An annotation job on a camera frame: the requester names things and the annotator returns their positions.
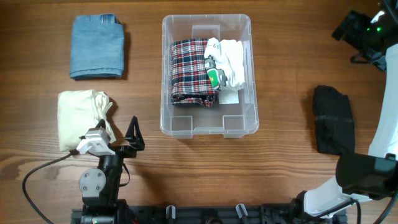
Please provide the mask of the plaid flannel shirt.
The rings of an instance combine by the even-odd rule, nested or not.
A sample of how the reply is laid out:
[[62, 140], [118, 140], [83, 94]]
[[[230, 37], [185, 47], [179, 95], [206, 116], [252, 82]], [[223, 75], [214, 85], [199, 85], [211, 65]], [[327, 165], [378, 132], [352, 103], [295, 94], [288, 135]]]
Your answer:
[[171, 101], [177, 106], [211, 107], [218, 99], [205, 68], [207, 39], [179, 40], [172, 44]]

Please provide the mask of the black garment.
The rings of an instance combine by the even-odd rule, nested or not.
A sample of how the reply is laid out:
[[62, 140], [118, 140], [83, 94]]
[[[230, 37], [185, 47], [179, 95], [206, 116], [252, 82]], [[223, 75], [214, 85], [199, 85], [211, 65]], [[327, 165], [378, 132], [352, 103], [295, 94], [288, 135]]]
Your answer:
[[313, 113], [319, 153], [354, 153], [354, 119], [347, 95], [332, 86], [317, 86], [313, 92]]

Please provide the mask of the white printed t-shirt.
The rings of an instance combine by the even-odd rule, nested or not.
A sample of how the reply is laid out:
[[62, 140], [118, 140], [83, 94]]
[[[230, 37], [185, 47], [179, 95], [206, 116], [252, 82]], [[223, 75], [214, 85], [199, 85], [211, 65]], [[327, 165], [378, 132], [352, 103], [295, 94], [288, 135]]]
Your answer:
[[208, 39], [204, 53], [206, 66], [214, 63], [218, 72], [217, 90], [238, 91], [243, 88], [244, 77], [244, 49], [241, 41]]

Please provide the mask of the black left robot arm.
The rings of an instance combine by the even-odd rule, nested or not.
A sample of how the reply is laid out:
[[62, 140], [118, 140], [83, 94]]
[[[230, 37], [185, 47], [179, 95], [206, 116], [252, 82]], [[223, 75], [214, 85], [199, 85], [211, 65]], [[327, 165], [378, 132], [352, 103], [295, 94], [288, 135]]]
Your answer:
[[122, 172], [127, 170], [124, 159], [135, 158], [137, 152], [145, 148], [137, 118], [132, 118], [124, 137], [127, 145], [111, 145], [111, 137], [106, 131], [106, 122], [103, 119], [80, 139], [77, 151], [80, 154], [92, 154], [98, 157], [99, 161], [96, 168], [84, 171], [79, 179], [83, 208], [72, 211], [71, 222], [138, 223], [138, 218], [126, 200], [118, 198], [119, 189], [127, 185], [121, 183]]

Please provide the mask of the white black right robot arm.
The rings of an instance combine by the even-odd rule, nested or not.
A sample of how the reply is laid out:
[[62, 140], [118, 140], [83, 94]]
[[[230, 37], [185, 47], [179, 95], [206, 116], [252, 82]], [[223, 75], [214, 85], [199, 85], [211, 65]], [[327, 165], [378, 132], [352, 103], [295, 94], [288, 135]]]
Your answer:
[[358, 154], [348, 96], [332, 86], [315, 87], [318, 151], [340, 158], [335, 176], [293, 199], [289, 220], [319, 222], [351, 205], [388, 197], [387, 207], [376, 219], [382, 223], [397, 202], [397, 1], [384, 1], [374, 17], [351, 11], [332, 36], [358, 50], [351, 63], [374, 65], [386, 73], [381, 115], [368, 153]]

